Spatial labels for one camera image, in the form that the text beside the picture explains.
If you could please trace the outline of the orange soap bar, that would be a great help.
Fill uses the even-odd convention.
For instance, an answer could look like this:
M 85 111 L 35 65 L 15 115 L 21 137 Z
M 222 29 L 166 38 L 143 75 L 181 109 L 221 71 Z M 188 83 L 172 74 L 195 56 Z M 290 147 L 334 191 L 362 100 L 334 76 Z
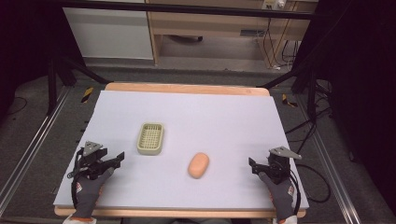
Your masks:
M 196 153 L 189 164 L 188 173 L 193 178 L 201 178 L 208 167 L 209 164 L 209 157 L 203 153 L 198 152 Z

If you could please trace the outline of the wooden desk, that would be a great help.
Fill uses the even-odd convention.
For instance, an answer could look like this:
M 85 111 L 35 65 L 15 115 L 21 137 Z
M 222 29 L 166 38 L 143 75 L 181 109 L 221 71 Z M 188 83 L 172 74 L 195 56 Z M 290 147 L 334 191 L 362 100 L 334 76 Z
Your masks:
M 233 7 L 262 9 L 263 0 L 145 0 L 148 4 L 167 4 L 204 7 Z M 274 12 L 309 12 L 316 10 L 318 0 L 287 0 L 282 10 Z M 248 37 L 259 41 L 267 66 L 280 63 L 278 58 L 284 44 L 301 41 L 309 22 L 296 19 L 267 19 L 240 16 L 150 12 L 151 34 L 179 36 Z

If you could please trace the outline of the beige slotted soap dish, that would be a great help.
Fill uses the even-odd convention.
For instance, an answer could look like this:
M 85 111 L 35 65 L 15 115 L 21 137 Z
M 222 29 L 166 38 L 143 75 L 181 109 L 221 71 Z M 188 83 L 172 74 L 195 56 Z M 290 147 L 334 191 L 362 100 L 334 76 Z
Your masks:
M 142 155 L 155 156 L 162 151 L 164 127 L 161 123 L 143 123 L 137 139 L 137 151 Z

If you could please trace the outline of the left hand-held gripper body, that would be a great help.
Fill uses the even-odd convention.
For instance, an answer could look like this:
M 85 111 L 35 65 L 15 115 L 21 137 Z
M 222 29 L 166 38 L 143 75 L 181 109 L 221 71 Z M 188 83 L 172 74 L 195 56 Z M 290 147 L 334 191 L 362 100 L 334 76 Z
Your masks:
M 84 147 L 78 152 L 75 162 L 75 179 L 84 176 L 90 180 L 97 179 L 102 173 L 102 158 L 107 154 L 107 149 L 102 144 L 86 141 Z

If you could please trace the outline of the white cabinet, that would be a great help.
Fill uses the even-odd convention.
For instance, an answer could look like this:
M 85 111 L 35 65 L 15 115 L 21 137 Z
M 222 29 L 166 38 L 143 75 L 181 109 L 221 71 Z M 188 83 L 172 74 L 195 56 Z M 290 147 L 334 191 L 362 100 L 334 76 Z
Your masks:
M 84 58 L 152 60 L 145 11 L 64 8 Z

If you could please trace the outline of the person's left hand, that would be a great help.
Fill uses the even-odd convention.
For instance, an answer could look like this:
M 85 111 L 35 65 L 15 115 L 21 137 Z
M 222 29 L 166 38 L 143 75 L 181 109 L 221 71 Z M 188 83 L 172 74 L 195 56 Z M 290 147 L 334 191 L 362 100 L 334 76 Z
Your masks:
M 73 187 L 77 203 L 76 212 L 72 215 L 73 219 L 88 220 L 92 218 L 92 212 L 100 196 L 101 188 L 106 181 L 113 175 L 114 169 L 108 168 L 102 175 L 94 180 L 81 176 Z

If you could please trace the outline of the silver floor rail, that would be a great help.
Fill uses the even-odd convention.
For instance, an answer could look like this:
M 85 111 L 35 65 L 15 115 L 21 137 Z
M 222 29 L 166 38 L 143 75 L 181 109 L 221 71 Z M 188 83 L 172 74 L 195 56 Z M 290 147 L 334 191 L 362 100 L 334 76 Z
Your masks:
M 36 153 L 41 148 L 45 141 L 50 129 L 57 119 L 60 111 L 62 110 L 64 103 L 71 91 L 70 87 L 62 87 L 60 95 L 55 97 L 55 106 L 51 112 L 43 119 L 40 127 L 35 132 L 35 135 L 28 147 L 24 150 L 20 160 L 13 169 L 6 184 L 0 190 L 0 217 L 5 213 L 7 206 L 9 205 L 12 197 L 14 196 L 18 186 L 24 178 L 27 170 L 29 169 L 32 161 L 35 158 Z
M 333 195 L 343 214 L 346 224 L 361 224 L 360 216 L 358 215 L 358 212 L 349 197 L 341 176 L 336 170 L 318 130 L 315 130 L 313 134 L 313 140 L 318 157 L 321 161 L 326 176 L 328 177 Z

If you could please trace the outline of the yellow black striped marker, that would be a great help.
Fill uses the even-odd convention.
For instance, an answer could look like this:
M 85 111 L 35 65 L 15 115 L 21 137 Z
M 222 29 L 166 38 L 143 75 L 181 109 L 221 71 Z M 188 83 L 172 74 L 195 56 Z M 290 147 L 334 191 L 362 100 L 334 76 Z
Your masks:
M 298 107 L 298 104 L 294 103 L 294 102 L 290 102 L 288 100 L 287 94 L 284 94 L 284 93 L 282 94 L 282 104 L 283 105 L 289 105 L 291 107 Z
M 83 94 L 83 97 L 82 97 L 82 99 L 81 99 L 81 102 L 82 102 L 82 103 L 88 102 L 88 100 L 89 100 L 89 98 L 90 98 L 90 96 L 91 96 L 91 94 L 92 94 L 92 91 L 93 91 L 93 87 L 89 87 L 89 88 L 87 88 L 87 89 L 85 90 L 85 92 L 84 92 L 84 94 Z

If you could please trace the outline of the person's right hand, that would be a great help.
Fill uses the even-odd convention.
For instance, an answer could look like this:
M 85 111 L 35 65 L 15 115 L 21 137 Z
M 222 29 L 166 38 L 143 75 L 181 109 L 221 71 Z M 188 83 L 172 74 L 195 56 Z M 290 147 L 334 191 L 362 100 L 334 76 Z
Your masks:
M 294 187 L 290 179 L 288 178 L 277 185 L 265 172 L 259 173 L 259 179 L 269 189 L 272 203 L 276 209 L 276 219 L 281 220 L 296 216 L 292 207 Z

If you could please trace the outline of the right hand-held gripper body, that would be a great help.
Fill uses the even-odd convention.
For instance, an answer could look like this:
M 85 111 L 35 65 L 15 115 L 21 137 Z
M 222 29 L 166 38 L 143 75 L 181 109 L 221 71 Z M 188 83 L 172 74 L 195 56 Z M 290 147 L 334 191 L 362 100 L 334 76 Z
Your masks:
M 275 184 L 280 184 L 290 177 L 290 159 L 300 160 L 301 155 L 286 147 L 275 147 L 269 150 L 268 164 L 270 179 Z

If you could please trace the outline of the black metal frame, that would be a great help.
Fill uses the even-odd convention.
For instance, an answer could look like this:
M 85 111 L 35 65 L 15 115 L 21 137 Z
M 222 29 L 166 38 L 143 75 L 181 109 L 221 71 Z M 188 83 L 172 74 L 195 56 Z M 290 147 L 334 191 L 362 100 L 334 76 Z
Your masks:
M 148 4 L 145 0 L 46 0 L 48 4 L 55 6 L 64 14 L 64 8 L 85 8 L 85 9 L 109 9 L 124 11 L 145 11 L 147 15 L 150 12 L 166 12 L 166 13 L 186 13 L 186 14 L 205 14 L 220 16 L 240 16 L 255 17 L 267 19 L 296 19 L 306 20 L 308 22 L 315 18 L 314 13 L 309 12 L 274 12 L 269 9 L 236 9 L 233 7 L 204 7 L 204 6 L 184 6 L 184 5 L 167 5 L 167 4 Z M 151 34 L 150 39 L 153 53 L 154 63 L 158 62 L 160 45 L 158 40 L 162 35 L 155 37 Z M 78 56 L 82 56 L 78 43 L 73 35 L 71 39 L 77 46 Z

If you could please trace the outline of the white power strip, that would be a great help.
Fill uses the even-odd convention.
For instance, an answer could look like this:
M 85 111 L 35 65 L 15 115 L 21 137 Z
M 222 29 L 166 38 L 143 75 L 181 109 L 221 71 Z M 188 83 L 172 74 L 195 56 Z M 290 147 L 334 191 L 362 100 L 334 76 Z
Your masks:
M 263 0 L 262 9 L 282 10 L 287 0 Z

